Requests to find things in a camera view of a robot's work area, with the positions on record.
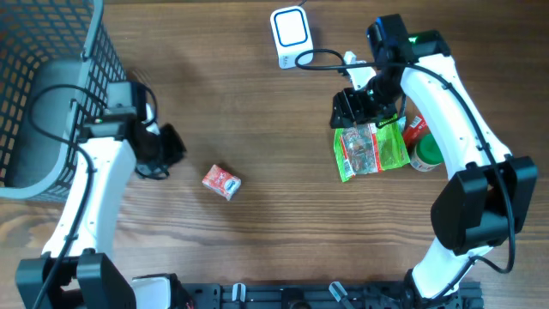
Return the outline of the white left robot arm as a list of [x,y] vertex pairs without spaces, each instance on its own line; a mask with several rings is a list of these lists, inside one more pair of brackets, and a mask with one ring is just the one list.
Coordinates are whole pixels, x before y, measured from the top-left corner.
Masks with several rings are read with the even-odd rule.
[[76,176],[62,216],[38,258],[23,259],[15,283],[27,308],[190,308],[174,274],[127,281],[111,258],[119,206],[130,175],[161,180],[183,158],[171,124],[146,125],[135,116],[97,118],[76,145]]

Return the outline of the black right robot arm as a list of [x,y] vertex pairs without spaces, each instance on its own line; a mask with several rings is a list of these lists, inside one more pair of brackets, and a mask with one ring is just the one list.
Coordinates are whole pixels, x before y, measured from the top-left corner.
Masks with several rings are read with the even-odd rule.
[[333,129],[395,122],[395,102],[405,96],[419,109],[441,151],[448,184],[431,207],[435,238],[425,257],[400,284],[402,308],[430,308],[469,298],[459,284],[494,247],[516,247],[538,170],[515,157],[480,116],[457,74],[440,32],[409,33],[399,15],[386,15],[366,32],[370,63],[341,56],[339,73],[352,86],[333,99]]

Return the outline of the green candy bag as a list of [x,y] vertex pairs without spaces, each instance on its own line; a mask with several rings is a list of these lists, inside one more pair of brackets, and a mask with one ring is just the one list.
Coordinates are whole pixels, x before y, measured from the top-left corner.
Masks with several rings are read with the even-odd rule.
[[335,130],[335,160],[342,182],[404,167],[410,162],[397,120],[393,117],[381,129],[369,123]]

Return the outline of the teal packet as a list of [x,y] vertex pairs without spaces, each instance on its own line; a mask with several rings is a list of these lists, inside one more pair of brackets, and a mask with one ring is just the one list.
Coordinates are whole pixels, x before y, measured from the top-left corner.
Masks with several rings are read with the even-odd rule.
[[404,132],[405,127],[406,127],[406,122],[407,122],[407,118],[405,116],[402,116],[402,117],[398,118],[397,125],[398,125],[400,133]]

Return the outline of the red long snack stick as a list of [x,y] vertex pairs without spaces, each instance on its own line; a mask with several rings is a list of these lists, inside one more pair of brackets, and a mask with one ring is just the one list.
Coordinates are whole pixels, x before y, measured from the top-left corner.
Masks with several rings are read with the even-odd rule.
[[414,117],[409,126],[403,131],[402,137],[406,148],[414,146],[428,129],[424,117],[419,114]]

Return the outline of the green lidded jar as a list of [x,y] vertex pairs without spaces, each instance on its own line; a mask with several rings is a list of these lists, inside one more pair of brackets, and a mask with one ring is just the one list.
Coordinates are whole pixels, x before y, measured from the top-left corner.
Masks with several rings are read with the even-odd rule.
[[434,136],[423,136],[413,148],[410,165],[419,172],[430,172],[442,163],[443,156]]

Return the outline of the red small snack pack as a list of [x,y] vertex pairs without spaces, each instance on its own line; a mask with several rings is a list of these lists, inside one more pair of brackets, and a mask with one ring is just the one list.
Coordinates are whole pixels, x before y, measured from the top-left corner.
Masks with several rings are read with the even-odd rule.
[[217,165],[212,165],[202,179],[202,184],[230,201],[241,186],[241,179]]

